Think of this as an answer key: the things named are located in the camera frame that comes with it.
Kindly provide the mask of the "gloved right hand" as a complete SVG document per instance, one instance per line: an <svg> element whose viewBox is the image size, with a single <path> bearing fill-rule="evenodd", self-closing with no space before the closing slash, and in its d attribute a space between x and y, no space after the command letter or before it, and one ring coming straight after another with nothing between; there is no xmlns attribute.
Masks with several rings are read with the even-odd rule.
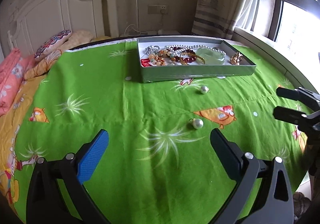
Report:
<svg viewBox="0 0 320 224"><path fill-rule="evenodd" d="M307 144L304 156L309 166L312 198L309 200L298 191L294 193L294 223L319 223L319 146Z"/></svg>

